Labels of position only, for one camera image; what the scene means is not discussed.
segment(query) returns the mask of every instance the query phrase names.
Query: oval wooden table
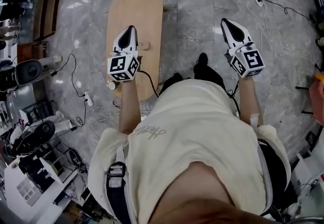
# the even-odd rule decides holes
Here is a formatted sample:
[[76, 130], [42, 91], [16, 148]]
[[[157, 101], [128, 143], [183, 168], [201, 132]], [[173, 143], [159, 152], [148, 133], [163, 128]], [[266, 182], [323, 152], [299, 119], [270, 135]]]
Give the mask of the oval wooden table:
[[[160, 46], [163, 16], [163, 0], [113, 0], [108, 12], [106, 37], [107, 59], [112, 52], [112, 45], [118, 34], [133, 25], [137, 30], [138, 42], [149, 42], [146, 50], [139, 50], [140, 70], [147, 72], [155, 89], [158, 85]], [[138, 99], [146, 100], [154, 94], [147, 75], [137, 72], [135, 75]], [[115, 89], [115, 95], [122, 96], [121, 85]]]

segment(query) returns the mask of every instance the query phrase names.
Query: buckle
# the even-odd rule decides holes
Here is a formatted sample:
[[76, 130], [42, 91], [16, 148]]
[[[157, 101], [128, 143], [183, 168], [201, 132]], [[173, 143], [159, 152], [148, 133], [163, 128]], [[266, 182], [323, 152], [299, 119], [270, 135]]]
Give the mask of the buckle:
[[125, 176], [126, 165], [122, 162], [113, 163], [108, 170], [109, 177], [121, 177]]
[[110, 188], [121, 188], [123, 186], [123, 177], [125, 176], [126, 165], [122, 162], [116, 162], [109, 167], [107, 177]]

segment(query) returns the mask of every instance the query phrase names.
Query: black shoe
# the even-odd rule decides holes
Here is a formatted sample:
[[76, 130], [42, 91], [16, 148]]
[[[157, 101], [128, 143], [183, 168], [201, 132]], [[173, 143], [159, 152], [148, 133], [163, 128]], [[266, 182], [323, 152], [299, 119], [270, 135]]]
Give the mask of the black shoe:
[[208, 64], [208, 56], [206, 55], [206, 53], [201, 53], [199, 55], [197, 64], [201, 64], [201, 65], [207, 65]]

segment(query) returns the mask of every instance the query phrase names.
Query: chair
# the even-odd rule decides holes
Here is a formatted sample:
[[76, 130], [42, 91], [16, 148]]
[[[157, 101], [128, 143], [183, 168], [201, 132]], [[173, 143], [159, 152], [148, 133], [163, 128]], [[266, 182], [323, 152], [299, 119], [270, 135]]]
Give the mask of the chair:
[[47, 143], [55, 133], [55, 125], [51, 121], [44, 121], [34, 131], [24, 131], [14, 143], [12, 151], [17, 156], [34, 153], [41, 145]]
[[16, 67], [4, 66], [0, 71], [0, 91], [14, 91], [36, 81], [43, 67], [38, 60], [27, 60]]

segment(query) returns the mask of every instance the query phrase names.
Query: floor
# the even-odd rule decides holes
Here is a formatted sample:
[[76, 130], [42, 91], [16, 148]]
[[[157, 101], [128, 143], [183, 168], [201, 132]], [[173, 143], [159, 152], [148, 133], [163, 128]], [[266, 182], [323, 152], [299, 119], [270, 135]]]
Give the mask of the floor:
[[[48, 55], [60, 54], [64, 61], [70, 53], [76, 56], [77, 67], [73, 80], [80, 94], [89, 91], [95, 107], [111, 107], [111, 101], [115, 99], [113, 92], [106, 87], [105, 69], [106, 23], [111, 1], [60, 0], [57, 30], [48, 39]], [[271, 1], [306, 15], [315, 11], [314, 0]], [[264, 10], [257, 7], [253, 0], [247, 3], [263, 22]], [[164, 4], [169, 7], [169, 11], [163, 17], [160, 82], [176, 71], [184, 77], [192, 77], [192, 68], [198, 55], [206, 52], [209, 65], [224, 78], [226, 88], [232, 89], [237, 75], [224, 57], [227, 46], [220, 31], [220, 20], [226, 17], [241, 23], [261, 48], [262, 27], [246, 10], [246, 0], [164, 0]], [[266, 68], [254, 77], [256, 91], [264, 121], [276, 127], [289, 158], [293, 160], [306, 144], [306, 133], [315, 125], [311, 116], [300, 113], [308, 103], [307, 93], [295, 91], [294, 87], [309, 84], [309, 77], [314, 74], [314, 63], [320, 62], [321, 54], [315, 44], [318, 36], [314, 25], [305, 18], [291, 11], [286, 15], [281, 7], [272, 4], [266, 4], [266, 7], [265, 17], [273, 38], [292, 52], [307, 58], [288, 52], [263, 31], [261, 54]], [[48, 95], [56, 101], [57, 109], [74, 120], [83, 117], [84, 104], [76, 96], [71, 84], [73, 63], [71, 60], [55, 77], [47, 79], [46, 84]], [[151, 97], [142, 106], [152, 107], [155, 101]], [[115, 108], [110, 110], [111, 114], [117, 112]], [[100, 109], [95, 111], [95, 116], [96, 119], [104, 118]], [[87, 118], [93, 120], [92, 111], [87, 112]], [[106, 126], [116, 127], [118, 116], [96, 124], [94, 141], [91, 127], [95, 121], [90, 120], [83, 128], [62, 137], [88, 163], [96, 147], [97, 136], [101, 135]]]

